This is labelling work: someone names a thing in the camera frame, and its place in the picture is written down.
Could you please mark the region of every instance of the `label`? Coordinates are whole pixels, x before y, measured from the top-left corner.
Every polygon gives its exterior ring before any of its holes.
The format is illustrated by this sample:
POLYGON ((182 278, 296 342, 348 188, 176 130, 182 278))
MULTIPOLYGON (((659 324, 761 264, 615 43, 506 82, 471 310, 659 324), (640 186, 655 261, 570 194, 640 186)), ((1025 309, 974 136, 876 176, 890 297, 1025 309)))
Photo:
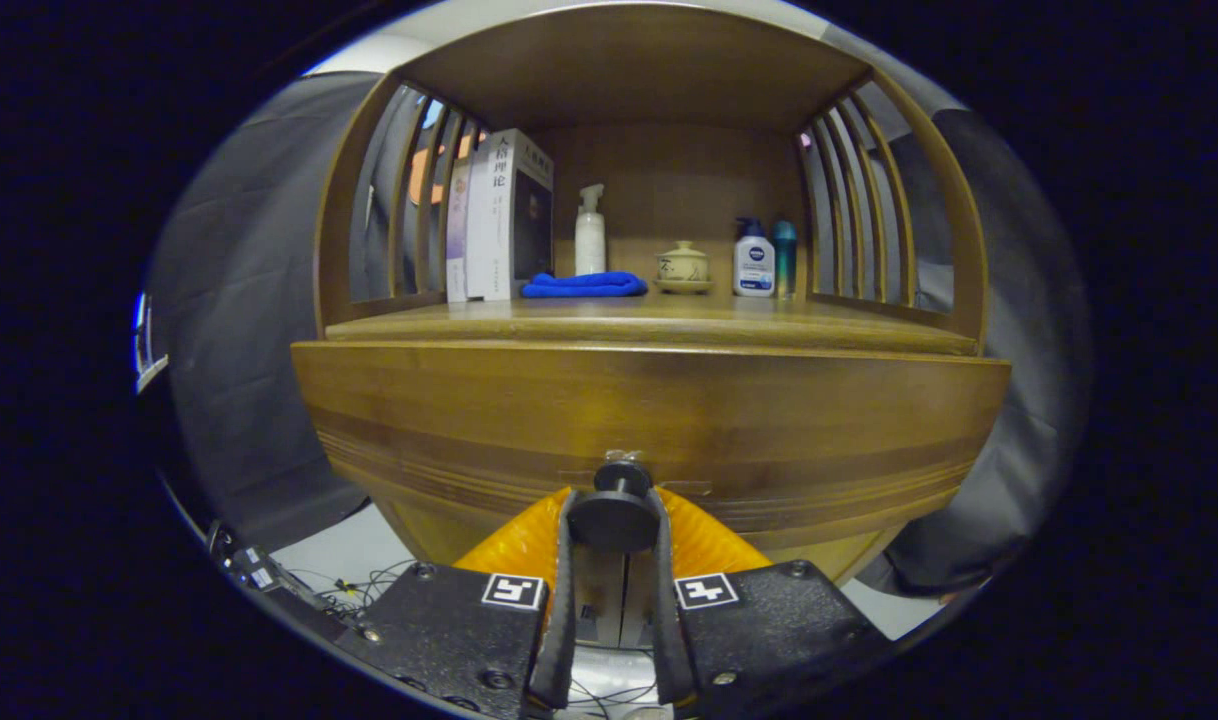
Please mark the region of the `label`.
POLYGON ((542 577, 525 575, 490 575, 485 585, 485 597, 480 601, 490 605, 519 607, 524 610, 537 610, 542 599, 542 577))
POLYGON ((738 288, 749 288, 749 290, 773 290, 773 275, 761 274, 742 278, 738 281, 738 288))
POLYGON ((275 580, 270 579, 270 573, 267 573, 266 568, 258 568, 258 570, 253 573, 251 577, 253 579, 253 584, 258 585, 259 591, 267 587, 267 585, 275 582, 275 580))
POLYGON ((700 610, 704 607, 727 605, 738 601, 728 575, 714 573, 676 580, 676 596, 682 609, 700 610))

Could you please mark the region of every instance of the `saucer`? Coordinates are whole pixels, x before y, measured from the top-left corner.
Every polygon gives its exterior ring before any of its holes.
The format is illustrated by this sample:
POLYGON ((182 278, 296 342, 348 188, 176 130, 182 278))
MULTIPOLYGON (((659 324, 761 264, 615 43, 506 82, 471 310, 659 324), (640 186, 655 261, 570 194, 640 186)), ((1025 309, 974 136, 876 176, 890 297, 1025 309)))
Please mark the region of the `saucer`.
POLYGON ((661 281, 661 279, 655 279, 654 283, 658 284, 658 290, 682 295, 705 292, 711 290, 713 284, 715 284, 713 281, 661 281))

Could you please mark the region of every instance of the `cup lid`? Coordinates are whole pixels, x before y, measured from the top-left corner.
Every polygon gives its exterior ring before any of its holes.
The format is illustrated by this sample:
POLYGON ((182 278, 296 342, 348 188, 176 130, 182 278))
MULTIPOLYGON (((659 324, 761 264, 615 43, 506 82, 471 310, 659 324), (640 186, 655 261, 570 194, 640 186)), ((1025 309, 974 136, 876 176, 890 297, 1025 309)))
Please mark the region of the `cup lid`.
POLYGON ((705 258, 706 257, 706 252, 702 252, 700 250, 693 250, 693 247, 692 247, 693 241, 691 241, 691 240, 677 240, 676 245, 678 245, 678 247, 676 250, 670 250, 667 252, 659 252, 659 255, 658 255, 659 258, 705 258))

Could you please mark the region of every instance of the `white pump bottle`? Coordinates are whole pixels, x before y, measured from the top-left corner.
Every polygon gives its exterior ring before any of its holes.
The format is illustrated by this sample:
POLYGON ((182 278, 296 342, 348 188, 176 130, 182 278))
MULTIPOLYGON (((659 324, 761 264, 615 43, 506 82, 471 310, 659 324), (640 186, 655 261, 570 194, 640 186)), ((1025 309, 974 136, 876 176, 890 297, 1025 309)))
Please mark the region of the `white pump bottle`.
POLYGON ((605 217, 596 213, 596 202, 604 191, 604 184, 590 184, 579 191, 582 205, 572 225, 572 274, 605 272, 605 217))

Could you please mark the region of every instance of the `orange padding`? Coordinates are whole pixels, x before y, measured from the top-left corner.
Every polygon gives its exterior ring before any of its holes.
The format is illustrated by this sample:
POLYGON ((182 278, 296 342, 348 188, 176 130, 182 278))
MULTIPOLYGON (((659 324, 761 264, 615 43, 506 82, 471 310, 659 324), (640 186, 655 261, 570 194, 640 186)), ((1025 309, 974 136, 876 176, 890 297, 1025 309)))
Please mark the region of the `orange padding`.
MULTIPOLYGON (((554 588, 560 507, 568 496, 569 489, 560 489, 535 502, 454 562, 453 566, 477 573, 542 577, 549 588, 554 588)), ((658 489, 658 496, 667 507, 672 521, 675 577, 741 573, 773 564, 699 506, 666 489, 658 489)))
POLYGON ((708 510, 667 489, 658 489, 658 496, 667 507, 667 518, 672 519, 674 577, 741 573, 773 564, 708 510))
POLYGON ((569 489, 543 497, 495 530, 453 566, 477 573, 542 577, 555 587, 555 547, 560 537, 560 509, 569 489))

